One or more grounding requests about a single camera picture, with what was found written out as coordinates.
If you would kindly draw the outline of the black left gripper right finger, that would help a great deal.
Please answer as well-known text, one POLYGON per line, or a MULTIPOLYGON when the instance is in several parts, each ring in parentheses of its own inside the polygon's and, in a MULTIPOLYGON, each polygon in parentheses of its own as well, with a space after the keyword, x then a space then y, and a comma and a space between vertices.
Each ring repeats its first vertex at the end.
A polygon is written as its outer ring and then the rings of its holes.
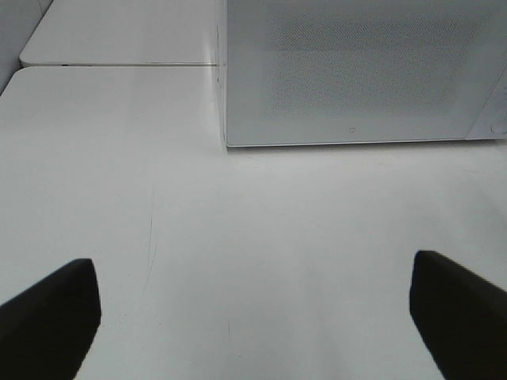
POLYGON ((434 251, 419 251, 409 311, 446 379, 506 378, 506 292, 434 251))

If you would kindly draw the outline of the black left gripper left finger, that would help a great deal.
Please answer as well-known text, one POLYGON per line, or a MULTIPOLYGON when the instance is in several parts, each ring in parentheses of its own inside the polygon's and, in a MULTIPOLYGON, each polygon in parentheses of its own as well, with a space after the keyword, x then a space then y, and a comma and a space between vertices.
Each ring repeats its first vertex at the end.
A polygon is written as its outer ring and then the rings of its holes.
POLYGON ((75 378, 100 322, 93 261, 65 264, 1 305, 1 378, 75 378))

